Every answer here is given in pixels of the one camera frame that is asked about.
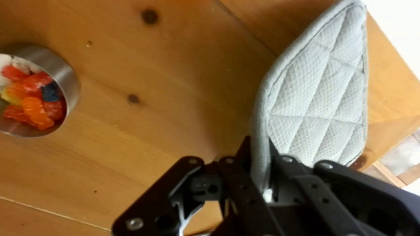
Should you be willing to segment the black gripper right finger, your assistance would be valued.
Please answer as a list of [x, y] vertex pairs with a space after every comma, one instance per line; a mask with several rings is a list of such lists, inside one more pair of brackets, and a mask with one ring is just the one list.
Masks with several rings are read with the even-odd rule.
[[312, 168], [269, 145], [273, 204], [307, 236], [420, 236], [420, 198], [341, 164]]

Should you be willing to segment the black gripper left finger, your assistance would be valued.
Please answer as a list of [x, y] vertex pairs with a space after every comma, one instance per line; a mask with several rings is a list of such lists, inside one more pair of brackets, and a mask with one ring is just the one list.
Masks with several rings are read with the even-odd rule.
[[205, 164], [195, 156], [176, 161], [113, 223], [113, 236], [182, 236], [192, 218], [209, 202], [218, 203], [222, 222], [211, 236], [279, 236], [248, 170], [251, 138], [235, 156]]

